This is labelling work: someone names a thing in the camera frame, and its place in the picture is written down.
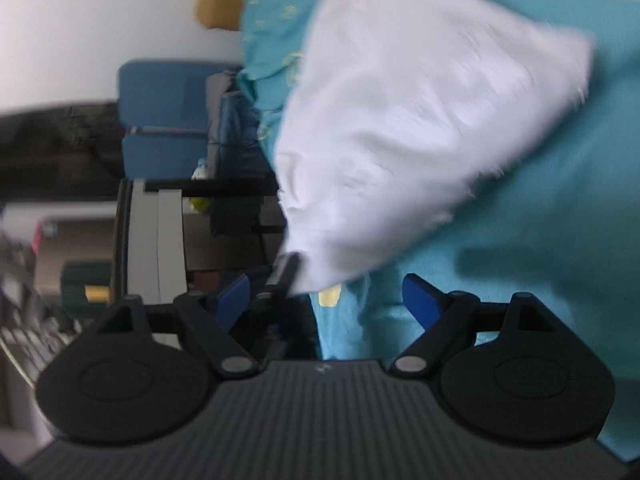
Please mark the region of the white t-shirt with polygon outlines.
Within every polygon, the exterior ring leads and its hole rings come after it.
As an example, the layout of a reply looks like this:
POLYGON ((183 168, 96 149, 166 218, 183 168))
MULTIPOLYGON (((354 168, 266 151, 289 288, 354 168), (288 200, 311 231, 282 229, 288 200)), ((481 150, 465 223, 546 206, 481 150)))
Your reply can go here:
POLYGON ((585 99, 594 50, 488 0, 319 0, 274 148, 293 292, 448 222, 585 99))

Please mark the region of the white desk with dark top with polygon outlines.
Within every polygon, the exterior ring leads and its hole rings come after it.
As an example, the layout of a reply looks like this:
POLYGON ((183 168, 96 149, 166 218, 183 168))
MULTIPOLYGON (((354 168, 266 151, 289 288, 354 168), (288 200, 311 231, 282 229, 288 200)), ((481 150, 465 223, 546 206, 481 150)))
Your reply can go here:
POLYGON ((190 271, 271 266, 284 231, 273 174, 249 179, 119 183, 111 300, 137 295, 169 304, 190 271), (190 197, 210 199, 208 214, 190 197))

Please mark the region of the yellow-green ball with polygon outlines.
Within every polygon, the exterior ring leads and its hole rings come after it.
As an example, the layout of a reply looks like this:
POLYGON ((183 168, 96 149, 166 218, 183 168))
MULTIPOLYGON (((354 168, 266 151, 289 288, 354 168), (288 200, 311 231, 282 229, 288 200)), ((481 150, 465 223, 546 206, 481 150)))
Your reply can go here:
POLYGON ((210 199, 207 197, 190 197, 190 208, 199 214, 208 214, 210 209, 210 199))

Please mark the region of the dark green bag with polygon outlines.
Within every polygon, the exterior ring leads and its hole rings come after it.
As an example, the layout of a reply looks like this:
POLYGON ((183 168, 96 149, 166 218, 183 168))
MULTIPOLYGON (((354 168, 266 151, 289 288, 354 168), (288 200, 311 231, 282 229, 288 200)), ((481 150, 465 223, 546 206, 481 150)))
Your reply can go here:
POLYGON ((64 307, 85 307, 111 302, 112 264, 108 260, 67 261, 62 267, 61 299, 64 307))

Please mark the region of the small white plush toy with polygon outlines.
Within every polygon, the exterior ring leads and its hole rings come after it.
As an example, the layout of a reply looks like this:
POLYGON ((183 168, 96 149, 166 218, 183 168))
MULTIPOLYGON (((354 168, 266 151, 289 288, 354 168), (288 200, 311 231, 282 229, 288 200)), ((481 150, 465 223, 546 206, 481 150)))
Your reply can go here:
POLYGON ((193 171, 192 180, 208 180, 208 165, 205 158, 200 158, 195 170, 193 171))

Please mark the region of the teal smiley bed sheet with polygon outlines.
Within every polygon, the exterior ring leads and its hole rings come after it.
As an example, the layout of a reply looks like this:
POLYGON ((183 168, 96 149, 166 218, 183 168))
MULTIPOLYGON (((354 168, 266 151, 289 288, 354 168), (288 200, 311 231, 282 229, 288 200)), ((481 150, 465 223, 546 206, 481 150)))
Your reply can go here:
POLYGON ((383 269, 311 298, 327 359, 389 360, 420 335, 400 299, 414 273, 442 289, 537 296, 612 370, 601 442, 639 457, 639 0, 494 0, 593 32, 586 104, 449 226, 383 269))

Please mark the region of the blue quilted chair far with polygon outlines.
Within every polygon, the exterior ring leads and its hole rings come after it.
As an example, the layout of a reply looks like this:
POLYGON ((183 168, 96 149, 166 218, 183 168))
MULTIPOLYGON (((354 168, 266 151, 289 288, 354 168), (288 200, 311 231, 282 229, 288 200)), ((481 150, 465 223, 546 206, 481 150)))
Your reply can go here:
POLYGON ((136 131, 122 139, 129 180, 189 179, 207 155, 208 134, 193 131, 136 131))

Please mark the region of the blue quilted chair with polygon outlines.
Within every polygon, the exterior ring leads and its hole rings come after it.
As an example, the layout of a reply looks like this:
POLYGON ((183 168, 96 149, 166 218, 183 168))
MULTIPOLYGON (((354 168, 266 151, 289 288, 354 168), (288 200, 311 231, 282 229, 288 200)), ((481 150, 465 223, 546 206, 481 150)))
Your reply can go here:
POLYGON ((206 82, 236 66, 188 61, 130 61, 117 72, 118 116, 127 128, 202 132, 206 82))
POLYGON ((129 180, 189 179, 207 155, 208 134, 193 131, 136 131, 122 139, 129 180))

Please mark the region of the dark barred window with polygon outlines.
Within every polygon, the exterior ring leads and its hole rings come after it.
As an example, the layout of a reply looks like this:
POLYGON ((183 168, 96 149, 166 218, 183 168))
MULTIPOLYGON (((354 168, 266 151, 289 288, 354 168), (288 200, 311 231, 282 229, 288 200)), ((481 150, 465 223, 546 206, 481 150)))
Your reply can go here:
POLYGON ((126 133, 115 102, 1 117, 1 201, 114 200, 126 133))

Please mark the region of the grey folded cloth on chair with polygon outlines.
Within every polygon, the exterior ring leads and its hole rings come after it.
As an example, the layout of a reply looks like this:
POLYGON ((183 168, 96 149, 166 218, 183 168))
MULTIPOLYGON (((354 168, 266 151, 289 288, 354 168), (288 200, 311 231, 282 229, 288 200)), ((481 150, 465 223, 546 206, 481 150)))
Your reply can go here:
POLYGON ((207 151, 216 152, 232 138, 236 117, 233 109, 235 73, 216 73, 205 81, 205 105, 208 116, 207 151))

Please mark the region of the blue quilted chair near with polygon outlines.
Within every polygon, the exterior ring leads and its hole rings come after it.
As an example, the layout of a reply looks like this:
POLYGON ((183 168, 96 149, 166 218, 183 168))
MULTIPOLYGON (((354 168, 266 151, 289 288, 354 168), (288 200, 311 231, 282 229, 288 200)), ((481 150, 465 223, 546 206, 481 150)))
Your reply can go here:
POLYGON ((117 72, 118 116, 127 128, 202 132, 206 82, 236 66, 188 61, 130 61, 117 72))

